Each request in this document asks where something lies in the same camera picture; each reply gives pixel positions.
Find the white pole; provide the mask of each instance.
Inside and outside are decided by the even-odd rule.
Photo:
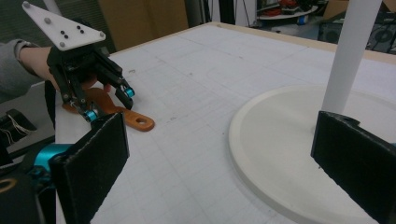
[[[55,3],[55,0],[43,0],[43,2],[50,12],[57,14],[58,16],[62,16],[61,10],[59,10],[58,5],[56,5]]]
[[[342,114],[382,0],[350,0],[321,110]]]

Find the screw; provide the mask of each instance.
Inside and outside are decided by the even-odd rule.
[[[23,6],[24,6],[24,7],[30,7],[30,3],[24,1],[24,2],[23,2]]]
[[[50,24],[50,18],[48,18],[48,17],[44,18],[44,22],[45,22],[46,24]]]

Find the orange plastic piece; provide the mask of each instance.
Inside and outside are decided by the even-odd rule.
[[[102,89],[91,88],[85,90],[85,94],[88,102],[95,102],[107,114],[123,112],[125,123],[138,131],[148,132],[154,128],[155,122],[153,119],[127,108],[115,106],[110,96]],[[71,105],[63,105],[63,108],[77,114],[77,110]]]

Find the robotic hand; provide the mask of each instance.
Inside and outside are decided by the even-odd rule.
[[[90,72],[95,73],[101,83],[116,88],[116,96],[126,108],[132,108],[134,90],[122,76],[121,67],[93,45],[68,51],[52,47],[47,64],[58,83],[64,103],[75,107],[85,120],[91,122],[97,118],[93,105],[88,105],[80,85]]]
[[[23,2],[22,7],[55,44],[51,48],[47,64],[58,83],[65,104],[75,107],[88,122],[98,117],[96,109],[100,111],[100,108],[89,105],[80,85],[89,73],[95,73],[101,83],[110,84],[116,89],[116,96],[126,108],[132,108],[134,90],[122,76],[122,68],[93,45],[106,38],[103,32],[28,2]]]

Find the gray sleeve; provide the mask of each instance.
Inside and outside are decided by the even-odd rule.
[[[20,39],[0,44],[0,103],[26,94],[33,84],[42,81],[18,61],[20,50],[25,46],[36,47]]]

